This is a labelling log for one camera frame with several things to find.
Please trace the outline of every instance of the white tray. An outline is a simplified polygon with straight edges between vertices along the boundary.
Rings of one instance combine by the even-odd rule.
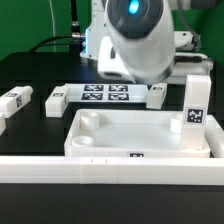
[[[175,113],[177,112],[79,110],[65,142],[65,155],[208,158],[210,147],[206,139],[202,150],[180,149],[181,135],[170,131],[171,116]],[[79,136],[82,136],[82,142],[78,140],[81,144],[72,143],[77,137],[80,139]]]

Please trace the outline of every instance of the black table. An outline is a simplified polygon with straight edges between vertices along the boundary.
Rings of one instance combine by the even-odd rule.
[[[224,126],[224,72],[215,67],[209,113]],[[0,62],[0,95],[30,85],[32,101],[7,119],[0,155],[64,155],[64,140],[81,108],[145,110],[145,104],[70,103],[63,118],[46,118],[44,103],[65,83],[111,83],[66,53],[17,53]],[[184,86],[169,85],[163,110],[181,110]],[[224,187],[1,184],[0,223],[223,223]]]

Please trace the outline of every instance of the blue light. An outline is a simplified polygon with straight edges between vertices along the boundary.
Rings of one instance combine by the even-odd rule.
[[[89,45],[89,40],[88,40],[88,38],[89,38],[89,36],[88,36],[88,30],[86,30],[86,32],[85,32],[85,35],[86,35],[86,43],[85,43],[85,49],[84,49],[84,52],[85,52],[85,54],[88,54],[89,52],[88,52],[88,45]]]
[[[129,13],[134,15],[138,12],[139,8],[139,1],[138,0],[132,0],[129,6]]]

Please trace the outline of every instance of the rectangular white block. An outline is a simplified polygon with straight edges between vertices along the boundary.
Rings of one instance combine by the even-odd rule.
[[[202,149],[211,80],[209,76],[187,76],[181,149]]]
[[[118,184],[223,185],[223,162],[223,159],[122,158]]]
[[[0,156],[0,183],[80,183],[80,160]]]
[[[167,83],[153,85],[147,94],[146,108],[160,110],[166,98],[166,94]]]
[[[224,158],[224,131],[212,116],[207,119],[205,136],[213,156]]]
[[[0,136],[6,129],[4,114],[0,113]]]
[[[62,117],[68,106],[69,87],[55,87],[47,101],[45,102],[47,117]]]
[[[11,117],[31,100],[33,89],[30,86],[15,87],[0,97],[0,113]]]

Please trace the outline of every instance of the white cylinder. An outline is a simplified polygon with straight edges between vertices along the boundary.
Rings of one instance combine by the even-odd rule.
[[[170,122],[170,130],[176,134],[181,133],[183,123],[183,113],[173,114]]]
[[[99,128],[99,114],[96,112],[81,113],[81,128],[87,131],[95,131]]]
[[[75,147],[93,147],[93,138],[89,136],[77,136],[72,139],[72,145]]]

